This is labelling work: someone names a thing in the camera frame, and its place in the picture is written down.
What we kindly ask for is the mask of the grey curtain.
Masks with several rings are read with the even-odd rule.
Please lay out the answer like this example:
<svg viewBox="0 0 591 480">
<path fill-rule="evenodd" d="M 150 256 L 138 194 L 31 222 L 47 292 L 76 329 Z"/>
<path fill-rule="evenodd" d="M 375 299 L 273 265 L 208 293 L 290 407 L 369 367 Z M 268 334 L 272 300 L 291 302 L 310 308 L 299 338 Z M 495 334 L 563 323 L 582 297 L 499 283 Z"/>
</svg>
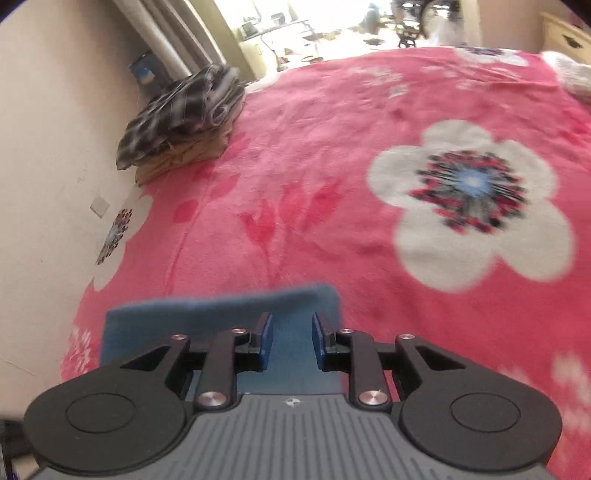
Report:
<svg viewBox="0 0 591 480">
<path fill-rule="evenodd" d="M 115 0 L 173 80 L 225 58 L 197 9 L 186 0 Z"/>
</svg>

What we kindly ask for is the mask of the pink floral blanket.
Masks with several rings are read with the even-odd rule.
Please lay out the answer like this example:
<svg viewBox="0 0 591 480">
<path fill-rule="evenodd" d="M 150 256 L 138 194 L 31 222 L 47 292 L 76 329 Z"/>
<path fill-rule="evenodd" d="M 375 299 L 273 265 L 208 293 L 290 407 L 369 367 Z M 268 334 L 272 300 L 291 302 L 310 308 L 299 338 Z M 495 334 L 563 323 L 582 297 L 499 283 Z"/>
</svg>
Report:
<svg viewBox="0 0 591 480">
<path fill-rule="evenodd" d="M 134 301 L 327 283 L 346 327 L 417 334 L 546 393 L 590 475 L 590 107 L 540 55 L 417 48 L 253 84 L 228 149 L 134 188 L 62 375 L 179 332 Z"/>
</svg>

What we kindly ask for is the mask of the beige wooden nightstand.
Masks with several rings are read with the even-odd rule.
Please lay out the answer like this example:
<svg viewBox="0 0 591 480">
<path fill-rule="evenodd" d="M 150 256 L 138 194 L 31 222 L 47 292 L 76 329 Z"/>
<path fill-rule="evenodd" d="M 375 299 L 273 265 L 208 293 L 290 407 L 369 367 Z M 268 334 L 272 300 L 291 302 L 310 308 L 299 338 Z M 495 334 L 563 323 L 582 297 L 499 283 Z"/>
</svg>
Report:
<svg viewBox="0 0 591 480">
<path fill-rule="evenodd" d="M 584 30 L 547 12 L 541 13 L 543 51 L 558 52 L 578 63 L 590 64 L 591 39 Z"/>
</svg>

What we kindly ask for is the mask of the tan folded garment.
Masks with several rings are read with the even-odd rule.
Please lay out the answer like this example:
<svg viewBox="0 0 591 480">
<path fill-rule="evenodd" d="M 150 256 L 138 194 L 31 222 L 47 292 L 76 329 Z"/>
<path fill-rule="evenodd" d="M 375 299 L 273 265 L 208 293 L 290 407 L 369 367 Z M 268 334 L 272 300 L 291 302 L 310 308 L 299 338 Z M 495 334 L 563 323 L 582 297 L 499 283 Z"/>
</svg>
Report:
<svg viewBox="0 0 591 480">
<path fill-rule="evenodd" d="M 176 144 L 168 143 L 157 154 L 148 156 L 135 171 L 135 184 L 143 186 L 163 174 L 196 162 L 214 160 L 228 148 L 232 124 L 201 132 Z"/>
</svg>

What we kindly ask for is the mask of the blue denim jeans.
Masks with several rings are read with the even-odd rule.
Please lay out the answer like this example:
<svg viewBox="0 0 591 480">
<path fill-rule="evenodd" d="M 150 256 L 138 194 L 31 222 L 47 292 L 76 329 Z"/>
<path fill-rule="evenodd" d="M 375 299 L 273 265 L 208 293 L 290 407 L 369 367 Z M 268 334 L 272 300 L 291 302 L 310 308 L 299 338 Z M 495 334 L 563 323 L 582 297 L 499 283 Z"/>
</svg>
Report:
<svg viewBox="0 0 591 480">
<path fill-rule="evenodd" d="M 238 374 L 238 391 L 250 394 L 318 395 L 342 391 L 339 373 L 318 369 L 311 320 L 325 315 L 332 329 L 342 327 L 341 301 L 329 285 L 215 299 L 157 299 L 113 308 L 106 313 L 100 364 L 128 358 L 185 334 L 193 345 L 233 327 L 252 328 L 270 313 L 273 345 L 270 364 L 261 373 Z"/>
</svg>

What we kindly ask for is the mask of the black white plaid garment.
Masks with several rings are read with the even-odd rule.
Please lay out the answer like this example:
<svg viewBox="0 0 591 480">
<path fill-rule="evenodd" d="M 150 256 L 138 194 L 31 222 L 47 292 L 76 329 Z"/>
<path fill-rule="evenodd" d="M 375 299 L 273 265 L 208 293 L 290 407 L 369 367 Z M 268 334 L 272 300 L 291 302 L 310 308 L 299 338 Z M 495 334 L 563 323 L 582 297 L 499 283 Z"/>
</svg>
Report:
<svg viewBox="0 0 591 480">
<path fill-rule="evenodd" d="M 116 167 L 140 166 L 168 145 L 217 130 L 242 104 L 245 85 L 236 67 L 209 64 L 169 84 L 126 126 Z"/>
</svg>

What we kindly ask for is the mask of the blue box by wall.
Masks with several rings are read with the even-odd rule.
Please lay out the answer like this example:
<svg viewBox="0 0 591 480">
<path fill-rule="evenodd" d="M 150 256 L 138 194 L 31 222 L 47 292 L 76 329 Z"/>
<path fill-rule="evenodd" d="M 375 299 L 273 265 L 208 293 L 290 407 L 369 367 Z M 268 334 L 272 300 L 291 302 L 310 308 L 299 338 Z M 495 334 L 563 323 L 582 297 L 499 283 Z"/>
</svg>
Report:
<svg viewBox="0 0 591 480">
<path fill-rule="evenodd" d="M 128 69 L 138 85 L 151 96 L 158 95 L 171 82 L 166 69 L 151 50 L 138 57 Z"/>
</svg>

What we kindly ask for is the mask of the white grey clothes pile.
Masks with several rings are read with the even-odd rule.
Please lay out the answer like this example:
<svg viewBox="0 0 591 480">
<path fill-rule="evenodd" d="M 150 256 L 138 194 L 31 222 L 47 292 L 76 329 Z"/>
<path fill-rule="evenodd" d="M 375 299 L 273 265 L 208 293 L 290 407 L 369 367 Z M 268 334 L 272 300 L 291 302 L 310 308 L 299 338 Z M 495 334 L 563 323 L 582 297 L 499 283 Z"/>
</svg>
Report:
<svg viewBox="0 0 591 480">
<path fill-rule="evenodd" d="M 571 96 L 590 103 L 591 71 L 587 64 L 579 63 L 556 51 L 544 51 L 542 59 L 556 73 L 558 82 Z"/>
</svg>

